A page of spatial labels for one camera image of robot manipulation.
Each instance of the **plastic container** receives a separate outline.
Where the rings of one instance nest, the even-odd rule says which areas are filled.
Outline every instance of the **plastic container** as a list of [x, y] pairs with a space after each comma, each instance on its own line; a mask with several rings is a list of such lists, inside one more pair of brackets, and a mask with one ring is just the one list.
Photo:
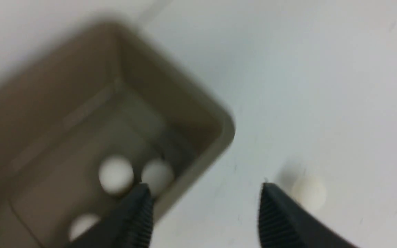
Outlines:
[[98, 181], [111, 154], [163, 157], [175, 182], [157, 221], [231, 143], [230, 116], [128, 29], [101, 22], [0, 89], [0, 248], [58, 248], [86, 212], [118, 199]]

